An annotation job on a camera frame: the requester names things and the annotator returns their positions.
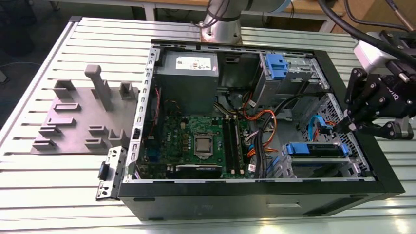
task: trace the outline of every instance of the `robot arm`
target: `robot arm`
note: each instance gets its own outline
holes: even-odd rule
[[[237,44],[241,42],[241,11],[277,13],[290,0],[209,0],[206,17],[197,24],[206,42]]]
[[[364,68],[352,70],[344,99],[348,105],[345,117],[333,130],[338,133],[357,131],[386,139],[412,139],[409,118],[416,115],[416,31],[412,31],[414,28],[392,0],[386,2],[409,32],[382,31],[365,35],[336,16],[325,0],[318,0],[330,19],[360,39],[354,54]],[[370,73],[377,67],[386,67],[392,75]],[[382,117],[394,121],[384,126],[372,123]]]

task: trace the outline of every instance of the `aluminum worktable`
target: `aluminum worktable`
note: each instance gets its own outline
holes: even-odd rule
[[[405,193],[325,218],[276,218],[140,222],[121,202],[96,202],[104,155],[30,155],[30,145],[54,98],[57,79],[92,87],[86,64],[102,79],[141,87],[150,39],[197,41],[190,24],[82,18],[69,22],[0,132],[0,230],[140,233],[414,233],[416,144],[378,140]],[[348,81],[360,66],[346,35],[242,28],[246,45],[325,50]]]

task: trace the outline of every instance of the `sticker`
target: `sticker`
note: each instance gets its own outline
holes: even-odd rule
[[[256,165],[248,164],[248,170],[249,170],[250,172],[254,172],[254,171],[256,171]]]
[[[252,100],[248,100],[248,104],[254,107],[256,106],[256,103],[252,101]]]
[[[176,58],[176,69],[210,71],[210,58],[177,57]]]

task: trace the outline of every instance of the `motherboard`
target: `motherboard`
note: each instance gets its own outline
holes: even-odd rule
[[[161,141],[146,147],[140,176],[150,179],[245,178],[242,132],[233,117],[168,116]]]

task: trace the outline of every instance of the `metal case frame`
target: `metal case frame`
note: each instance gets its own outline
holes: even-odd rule
[[[216,48],[220,45],[228,46],[236,52],[281,49],[312,53],[337,103],[341,109],[345,109],[341,102],[345,86],[325,51],[164,40],[153,40],[152,43],[164,44],[177,51],[184,51],[186,46],[198,49],[201,46]],[[144,118],[144,115],[136,114],[136,118]],[[353,135],[374,172],[376,181],[282,183],[242,181],[202,184],[125,183],[128,180],[124,179],[117,197],[142,220],[333,215],[358,204],[382,200],[404,192],[374,137],[358,133]],[[298,213],[296,205],[313,208],[308,212]]]

